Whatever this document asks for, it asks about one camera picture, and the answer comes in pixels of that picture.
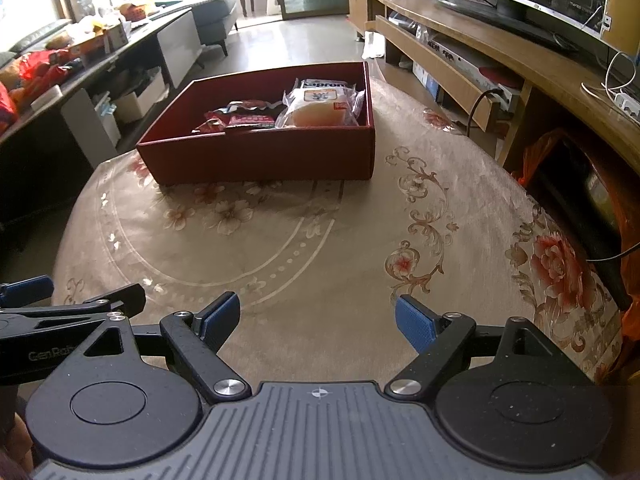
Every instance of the red box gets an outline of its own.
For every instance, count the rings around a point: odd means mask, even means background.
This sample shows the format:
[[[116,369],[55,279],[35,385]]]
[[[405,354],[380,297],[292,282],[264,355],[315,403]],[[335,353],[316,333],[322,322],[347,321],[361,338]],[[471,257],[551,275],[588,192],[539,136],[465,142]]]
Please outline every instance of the red box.
[[[191,135],[230,101],[277,102],[296,79],[347,81],[366,91],[358,126],[277,128]],[[191,82],[146,131],[138,151],[165,186],[243,180],[368,180],[376,134],[366,62],[291,66]]]

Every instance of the gray sofa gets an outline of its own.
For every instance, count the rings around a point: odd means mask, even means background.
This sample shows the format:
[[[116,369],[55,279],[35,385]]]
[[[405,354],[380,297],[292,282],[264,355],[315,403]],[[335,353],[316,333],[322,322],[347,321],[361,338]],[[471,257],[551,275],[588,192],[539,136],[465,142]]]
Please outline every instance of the gray sofa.
[[[180,2],[156,2],[156,5],[166,6],[157,17],[191,7],[200,43],[204,45],[218,44],[222,47],[225,56],[228,56],[225,40],[238,20],[238,0],[183,0]]]
[[[0,52],[0,68],[22,54],[34,50],[43,50],[45,43],[69,23],[71,23],[71,20],[56,20],[17,41],[8,52]]]

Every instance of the power strip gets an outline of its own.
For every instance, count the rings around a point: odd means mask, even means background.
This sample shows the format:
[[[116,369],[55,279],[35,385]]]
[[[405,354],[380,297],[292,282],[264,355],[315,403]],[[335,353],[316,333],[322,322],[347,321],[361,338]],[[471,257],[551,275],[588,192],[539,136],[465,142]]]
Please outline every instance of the power strip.
[[[620,92],[616,95],[615,101],[618,108],[620,108],[626,115],[636,121],[640,120],[640,103],[633,99],[629,94]]]

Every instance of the round black joint cover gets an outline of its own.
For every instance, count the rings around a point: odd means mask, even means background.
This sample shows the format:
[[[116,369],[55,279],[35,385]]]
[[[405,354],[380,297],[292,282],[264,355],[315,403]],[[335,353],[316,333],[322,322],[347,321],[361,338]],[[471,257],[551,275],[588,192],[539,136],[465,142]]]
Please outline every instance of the round black joint cover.
[[[121,341],[116,327],[102,339],[92,334],[31,396],[26,422],[45,456],[79,468],[123,468],[161,456],[193,433],[202,416],[195,389],[143,362],[128,322],[124,328]],[[110,338],[113,354],[87,348]]]
[[[601,391],[549,360],[511,356],[456,375],[439,391],[436,415],[466,454],[540,472],[592,458],[611,424]]]

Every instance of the red flower pattern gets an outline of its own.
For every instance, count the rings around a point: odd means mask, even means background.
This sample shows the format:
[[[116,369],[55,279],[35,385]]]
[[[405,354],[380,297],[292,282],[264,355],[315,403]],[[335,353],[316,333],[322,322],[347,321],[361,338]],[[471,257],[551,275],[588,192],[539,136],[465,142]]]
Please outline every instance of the red flower pattern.
[[[576,306],[590,310],[596,299],[596,283],[586,262],[560,233],[539,235],[533,242],[531,268],[548,298],[558,300],[563,312]]]

